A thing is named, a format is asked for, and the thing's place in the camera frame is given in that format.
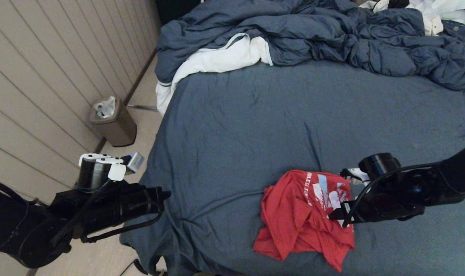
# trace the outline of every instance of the trash can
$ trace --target trash can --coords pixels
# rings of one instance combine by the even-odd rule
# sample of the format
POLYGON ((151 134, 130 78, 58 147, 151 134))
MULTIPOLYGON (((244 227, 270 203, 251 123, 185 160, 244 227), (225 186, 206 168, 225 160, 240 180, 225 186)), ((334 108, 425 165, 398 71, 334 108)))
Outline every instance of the trash can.
POLYGON ((135 142, 137 125, 118 97, 115 99, 115 111, 111 117, 99 118, 96 110, 91 109, 89 121, 113 147, 125 147, 135 142))

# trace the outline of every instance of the wall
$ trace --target wall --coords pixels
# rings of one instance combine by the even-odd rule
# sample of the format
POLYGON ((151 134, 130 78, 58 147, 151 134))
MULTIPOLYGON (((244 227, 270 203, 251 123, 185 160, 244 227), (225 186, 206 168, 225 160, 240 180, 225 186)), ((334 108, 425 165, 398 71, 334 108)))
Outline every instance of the wall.
POLYGON ((125 98, 159 28, 153 0, 0 0, 0 182, 45 202, 69 189, 101 139, 92 103, 125 98))

